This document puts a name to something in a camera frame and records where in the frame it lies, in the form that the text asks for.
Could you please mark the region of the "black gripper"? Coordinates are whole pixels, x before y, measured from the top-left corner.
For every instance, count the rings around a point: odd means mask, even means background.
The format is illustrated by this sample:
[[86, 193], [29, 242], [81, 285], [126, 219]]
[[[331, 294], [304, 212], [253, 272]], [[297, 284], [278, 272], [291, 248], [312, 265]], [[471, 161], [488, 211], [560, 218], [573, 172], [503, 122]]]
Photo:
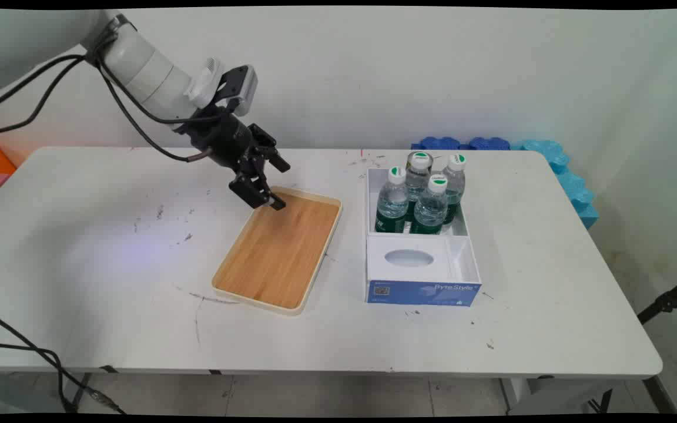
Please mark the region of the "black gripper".
[[209, 157], [215, 163], [234, 171], [229, 190], [253, 209], [262, 206], [284, 209], [286, 202], [271, 190], [265, 175], [265, 161], [279, 172], [291, 169], [290, 163], [277, 150], [274, 137], [255, 123], [245, 126], [233, 113], [219, 105], [199, 109], [193, 117], [216, 120], [184, 123], [174, 131], [190, 137], [193, 147], [201, 152], [209, 150]]

